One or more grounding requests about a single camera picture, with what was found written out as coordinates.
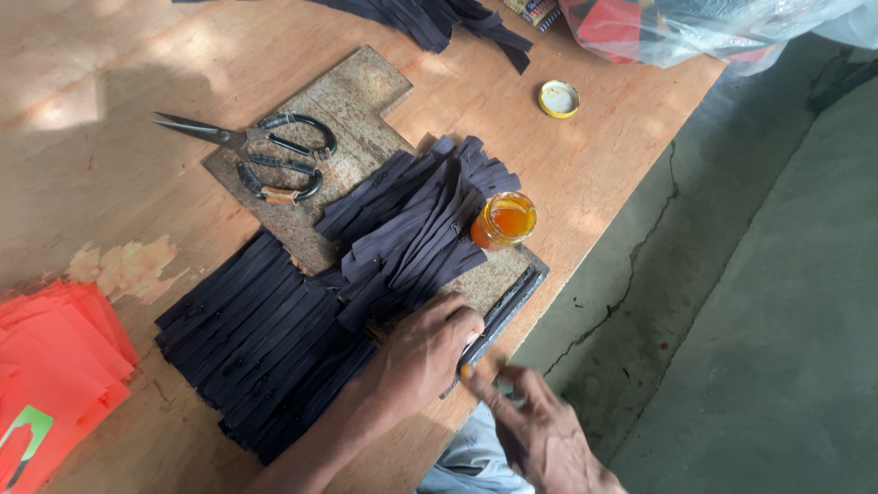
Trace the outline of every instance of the plastic bag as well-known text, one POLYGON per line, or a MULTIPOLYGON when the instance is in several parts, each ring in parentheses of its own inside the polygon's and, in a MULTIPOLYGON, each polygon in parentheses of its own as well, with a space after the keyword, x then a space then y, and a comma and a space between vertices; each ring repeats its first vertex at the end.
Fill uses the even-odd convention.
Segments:
POLYGON ((878 0, 869 0, 839 18, 824 22, 814 33, 855 47, 878 49, 878 0))
POLYGON ((614 63, 667 68, 709 54, 729 62, 739 75, 771 67, 788 40, 864 2, 560 0, 576 41, 614 63))

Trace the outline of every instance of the human hand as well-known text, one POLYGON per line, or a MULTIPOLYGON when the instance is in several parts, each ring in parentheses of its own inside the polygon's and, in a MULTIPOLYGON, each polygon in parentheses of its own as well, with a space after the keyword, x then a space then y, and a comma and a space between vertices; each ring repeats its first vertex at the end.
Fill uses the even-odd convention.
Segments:
POLYGON ((397 324, 352 383, 389 419, 410 417, 451 385, 464 348, 484 330, 463 295, 437 295, 397 324))
POLYGON ((517 467, 537 492, 548 494, 624 494, 619 480, 592 454, 576 412, 562 403, 535 370, 503 367, 500 378, 511 381, 515 405, 475 368, 464 365, 461 378, 485 402, 497 421, 497 438, 510 467, 517 467))

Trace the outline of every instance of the yellow jar lid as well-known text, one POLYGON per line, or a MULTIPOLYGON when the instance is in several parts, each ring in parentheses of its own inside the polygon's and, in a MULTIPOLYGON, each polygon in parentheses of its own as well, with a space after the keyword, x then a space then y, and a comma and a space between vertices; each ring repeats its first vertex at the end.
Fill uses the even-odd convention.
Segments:
POLYGON ((540 106, 556 119, 566 119, 579 110, 579 93, 564 81, 549 81, 540 90, 540 106))

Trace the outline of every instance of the wooden table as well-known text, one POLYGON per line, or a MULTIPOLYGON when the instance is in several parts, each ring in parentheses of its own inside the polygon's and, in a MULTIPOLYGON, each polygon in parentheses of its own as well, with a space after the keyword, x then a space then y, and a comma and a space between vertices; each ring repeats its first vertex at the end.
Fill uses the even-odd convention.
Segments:
MULTIPOLYGON (((142 357, 133 396, 46 492, 236 492, 259 471, 155 350, 152 324, 258 224, 198 164, 212 146, 177 138, 152 124, 151 112, 243 127, 363 44, 414 83, 386 118, 392 127, 414 145, 427 133, 479 136, 538 205, 527 245, 552 273, 483 372, 517 348, 723 65, 699 57, 667 70, 615 66, 577 46, 563 20, 539 33, 499 2, 486 5, 535 42, 524 76, 463 29, 430 54, 391 28, 299 0, 0 5, 0 287, 53 279, 89 241, 106 250, 168 235, 180 251, 165 272, 189 268, 152 305, 130 296, 115 304, 142 357), (568 120, 536 103, 540 85, 556 78, 583 98, 568 120)), ((473 405, 461 389, 433 402, 360 454, 330 490, 411 492, 473 405)))

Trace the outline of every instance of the glass jar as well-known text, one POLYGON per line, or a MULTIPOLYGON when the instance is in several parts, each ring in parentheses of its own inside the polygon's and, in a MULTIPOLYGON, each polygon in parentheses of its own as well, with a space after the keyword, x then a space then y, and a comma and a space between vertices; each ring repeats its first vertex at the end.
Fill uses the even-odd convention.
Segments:
POLYGON ((536 226, 536 207, 524 194, 499 193, 487 201, 470 228, 472 241, 486 251, 521 243, 536 226))

